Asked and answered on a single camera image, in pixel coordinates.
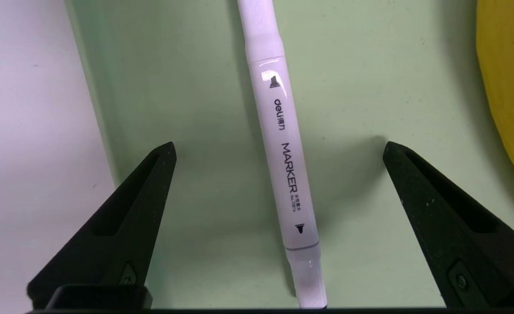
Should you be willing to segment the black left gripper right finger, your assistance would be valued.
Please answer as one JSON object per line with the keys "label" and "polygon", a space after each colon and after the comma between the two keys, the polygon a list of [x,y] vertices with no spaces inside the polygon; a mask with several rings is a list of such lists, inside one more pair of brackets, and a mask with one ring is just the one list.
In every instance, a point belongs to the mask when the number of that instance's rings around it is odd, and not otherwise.
{"label": "black left gripper right finger", "polygon": [[446,306],[514,310],[514,230],[412,149],[383,161]]}

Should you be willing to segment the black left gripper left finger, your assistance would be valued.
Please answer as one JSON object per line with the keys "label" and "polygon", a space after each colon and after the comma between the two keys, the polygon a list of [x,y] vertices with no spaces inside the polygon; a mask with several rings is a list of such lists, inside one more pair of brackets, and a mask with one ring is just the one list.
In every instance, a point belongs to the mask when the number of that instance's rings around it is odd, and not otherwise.
{"label": "black left gripper left finger", "polygon": [[149,309],[145,280],[176,165],[153,149],[27,285],[34,309]]}

